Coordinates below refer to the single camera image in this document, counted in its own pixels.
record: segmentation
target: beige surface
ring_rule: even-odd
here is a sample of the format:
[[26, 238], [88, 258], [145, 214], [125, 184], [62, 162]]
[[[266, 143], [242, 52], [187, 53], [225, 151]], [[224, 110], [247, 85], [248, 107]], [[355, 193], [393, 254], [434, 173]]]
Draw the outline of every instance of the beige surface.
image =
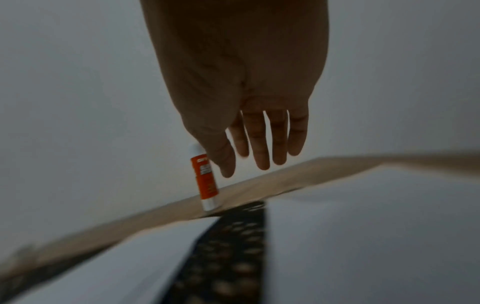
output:
[[[318, 158], [290, 168], [265, 174], [229, 187], [218, 196], [222, 209], [310, 185], [348, 177], [379, 165], [400, 165], [446, 173], [480, 175], [480, 153], [426, 156], [372, 156]], [[129, 218], [95, 227], [39, 248], [35, 263], [19, 263], [5, 269], [4, 275], [24, 272], [56, 260], [88, 252], [139, 232], [182, 220], [204, 216], [198, 196], [187, 198]]]

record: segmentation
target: wall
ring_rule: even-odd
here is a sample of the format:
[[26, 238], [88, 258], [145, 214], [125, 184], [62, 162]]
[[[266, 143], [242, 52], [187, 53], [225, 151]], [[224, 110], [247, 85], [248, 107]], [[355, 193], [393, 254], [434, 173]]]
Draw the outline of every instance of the wall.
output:
[[[475, 0], [331, 2], [309, 137], [287, 165], [479, 149], [479, 10]], [[0, 258], [196, 193], [191, 137], [136, 1], [2, 2], [0, 41]], [[216, 171], [220, 186], [262, 174], [239, 162], [229, 180]]]

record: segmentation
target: orange glue stick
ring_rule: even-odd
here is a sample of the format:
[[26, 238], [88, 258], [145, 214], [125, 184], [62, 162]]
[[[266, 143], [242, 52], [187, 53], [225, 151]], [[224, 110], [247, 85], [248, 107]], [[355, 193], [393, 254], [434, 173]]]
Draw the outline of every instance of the orange glue stick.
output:
[[200, 199], [204, 211], [211, 211], [220, 207], [220, 203], [217, 200], [219, 190], [215, 183], [214, 173], [207, 153], [199, 143], [190, 145], [190, 161], [195, 171], [196, 184], [200, 191]]

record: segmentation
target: human hand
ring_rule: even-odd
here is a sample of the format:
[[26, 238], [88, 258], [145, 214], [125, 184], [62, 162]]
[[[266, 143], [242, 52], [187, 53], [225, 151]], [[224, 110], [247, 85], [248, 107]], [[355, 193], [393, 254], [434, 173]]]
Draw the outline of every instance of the human hand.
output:
[[141, 0], [160, 68], [183, 124], [220, 167], [242, 157], [282, 165], [307, 137], [308, 100], [327, 57], [326, 0]]

